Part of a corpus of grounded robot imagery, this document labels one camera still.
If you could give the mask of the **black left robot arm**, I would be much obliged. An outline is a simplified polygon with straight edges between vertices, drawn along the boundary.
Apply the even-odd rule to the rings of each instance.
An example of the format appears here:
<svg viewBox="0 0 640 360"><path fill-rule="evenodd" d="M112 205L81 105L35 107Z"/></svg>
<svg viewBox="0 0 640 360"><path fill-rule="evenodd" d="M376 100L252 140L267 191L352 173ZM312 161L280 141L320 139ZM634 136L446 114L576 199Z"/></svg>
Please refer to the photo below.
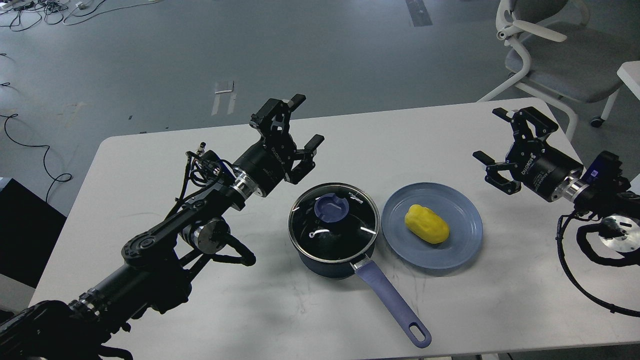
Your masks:
<svg viewBox="0 0 640 360"><path fill-rule="evenodd" d="M201 143L186 152L182 189L165 219L121 249L123 265L70 303L45 300L1 324L3 360L131 360L130 351L106 346L147 309L166 313L186 303L192 281L208 262L250 267L256 256L231 234L224 219L249 196L267 196L280 182L299 183L315 167L324 137L297 148L292 113L306 100L270 98L249 124L260 138L234 162Z"/></svg>

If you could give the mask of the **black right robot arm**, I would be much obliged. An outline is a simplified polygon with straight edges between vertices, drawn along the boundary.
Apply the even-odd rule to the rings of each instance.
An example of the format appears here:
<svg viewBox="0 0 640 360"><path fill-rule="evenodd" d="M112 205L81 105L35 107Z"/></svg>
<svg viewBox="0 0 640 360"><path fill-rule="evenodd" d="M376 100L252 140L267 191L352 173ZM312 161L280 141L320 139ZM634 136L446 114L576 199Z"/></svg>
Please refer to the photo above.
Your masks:
<svg viewBox="0 0 640 360"><path fill-rule="evenodd" d="M486 167L485 182L508 195L525 186L546 202L566 199L572 203L573 211L558 218L555 235L563 272L590 301L611 313L638 317L637 310L609 303L584 289L571 272L563 247L570 222L582 221L576 243L590 261L614 268L639 264L639 196L623 176L619 157L603 151L585 169L548 144L548 137L559 125L541 111L532 106L515 111L498 107L492 113L509 123L514 142L502 162L480 150L473 153Z"/></svg>

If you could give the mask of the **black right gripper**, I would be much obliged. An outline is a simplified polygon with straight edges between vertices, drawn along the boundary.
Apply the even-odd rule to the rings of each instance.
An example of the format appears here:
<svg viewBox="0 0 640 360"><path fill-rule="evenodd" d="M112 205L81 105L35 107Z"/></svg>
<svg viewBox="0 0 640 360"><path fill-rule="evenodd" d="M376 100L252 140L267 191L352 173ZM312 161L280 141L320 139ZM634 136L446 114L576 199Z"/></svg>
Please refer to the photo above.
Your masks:
<svg viewBox="0 0 640 360"><path fill-rule="evenodd" d="M558 200L569 186L567 178L583 171L580 162L547 143L560 126L533 106L514 111L498 107L492 114L510 124L514 142L503 162L481 150L472 153L485 166L485 182L508 195L521 191L522 183L549 203ZM509 171L513 180L501 171Z"/></svg>

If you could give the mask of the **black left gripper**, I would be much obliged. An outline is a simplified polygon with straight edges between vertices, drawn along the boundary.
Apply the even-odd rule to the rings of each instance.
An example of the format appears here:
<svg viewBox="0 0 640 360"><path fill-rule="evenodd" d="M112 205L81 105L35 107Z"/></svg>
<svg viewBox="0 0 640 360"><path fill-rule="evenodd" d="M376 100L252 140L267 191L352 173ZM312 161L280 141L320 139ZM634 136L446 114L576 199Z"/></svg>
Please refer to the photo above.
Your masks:
<svg viewBox="0 0 640 360"><path fill-rule="evenodd" d="M250 126L261 138L233 163L233 189L243 198L253 194L265 198L282 181L297 185L315 168L314 157L325 137L315 134L298 149L289 132L291 114L306 99L302 94L270 98L250 116Z"/></svg>

